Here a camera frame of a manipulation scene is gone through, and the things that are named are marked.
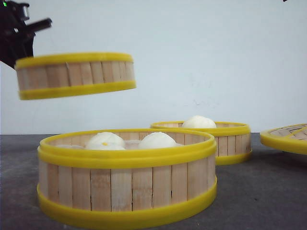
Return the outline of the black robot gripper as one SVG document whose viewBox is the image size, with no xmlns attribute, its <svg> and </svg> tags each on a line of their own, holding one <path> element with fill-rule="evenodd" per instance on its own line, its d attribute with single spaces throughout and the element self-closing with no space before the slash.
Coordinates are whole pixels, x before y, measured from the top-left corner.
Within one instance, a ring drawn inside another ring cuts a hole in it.
<svg viewBox="0 0 307 230">
<path fill-rule="evenodd" d="M 36 32 L 51 27 L 50 18 L 26 24 L 30 19 L 29 3 L 12 0 L 0 2 L 0 61 L 14 68 L 21 58 L 33 57 Z"/>
</svg>

